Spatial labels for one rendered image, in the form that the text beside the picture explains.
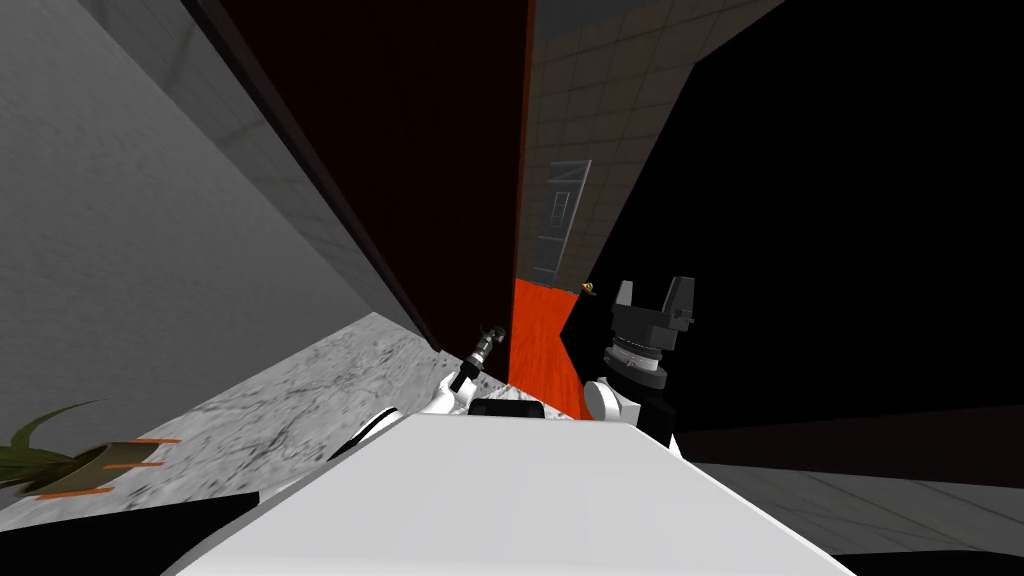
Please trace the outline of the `dark red-brown door leaf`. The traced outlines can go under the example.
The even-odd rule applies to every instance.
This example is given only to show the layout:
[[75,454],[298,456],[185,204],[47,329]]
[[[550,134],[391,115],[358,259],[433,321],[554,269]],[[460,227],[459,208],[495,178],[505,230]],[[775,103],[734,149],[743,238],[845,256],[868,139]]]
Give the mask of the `dark red-brown door leaf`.
[[415,326],[512,325],[537,0],[202,0]]

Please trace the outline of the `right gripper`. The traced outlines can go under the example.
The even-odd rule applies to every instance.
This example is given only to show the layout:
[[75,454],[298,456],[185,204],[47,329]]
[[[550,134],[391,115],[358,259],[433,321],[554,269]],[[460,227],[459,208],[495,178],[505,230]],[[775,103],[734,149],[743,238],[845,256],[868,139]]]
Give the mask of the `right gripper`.
[[679,333],[688,330],[692,319],[695,279],[672,279],[662,311],[633,307],[633,282],[624,280],[611,306],[611,330],[616,338],[652,349],[675,349]]

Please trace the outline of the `black door leaf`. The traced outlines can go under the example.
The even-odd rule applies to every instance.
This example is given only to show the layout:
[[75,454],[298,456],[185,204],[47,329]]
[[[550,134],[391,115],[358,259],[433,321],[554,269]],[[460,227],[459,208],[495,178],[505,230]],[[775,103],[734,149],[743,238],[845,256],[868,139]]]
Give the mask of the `black door leaf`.
[[681,431],[1024,404],[1024,0],[783,0],[703,57],[563,332],[624,280]]

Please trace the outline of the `grey framed window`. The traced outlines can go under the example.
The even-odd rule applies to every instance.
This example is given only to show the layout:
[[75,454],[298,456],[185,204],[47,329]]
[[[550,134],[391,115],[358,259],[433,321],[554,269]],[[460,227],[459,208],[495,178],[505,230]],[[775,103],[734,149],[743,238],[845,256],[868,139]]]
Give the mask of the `grey framed window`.
[[555,286],[591,164],[591,160],[550,164],[528,281],[546,287]]

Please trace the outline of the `green potted plant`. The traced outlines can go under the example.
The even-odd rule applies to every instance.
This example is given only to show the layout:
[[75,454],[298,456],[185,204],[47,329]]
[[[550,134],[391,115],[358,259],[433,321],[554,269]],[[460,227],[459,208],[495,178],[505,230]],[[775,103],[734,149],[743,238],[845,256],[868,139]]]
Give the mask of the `green potted plant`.
[[15,487],[19,498],[52,500],[113,490],[112,482],[137,468],[159,467],[150,457],[176,438],[136,438],[109,442],[76,455],[34,447],[33,434],[42,424],[72,410],[72,405],[43,414],[17,429],[6,445],[0,445],[0,490]]

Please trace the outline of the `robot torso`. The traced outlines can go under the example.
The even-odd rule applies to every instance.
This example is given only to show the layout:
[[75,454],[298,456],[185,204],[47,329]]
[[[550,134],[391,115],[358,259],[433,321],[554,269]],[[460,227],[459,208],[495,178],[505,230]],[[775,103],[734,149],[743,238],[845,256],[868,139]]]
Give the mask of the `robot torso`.
[[854,576],[625,423],[404,415],[161,576]]

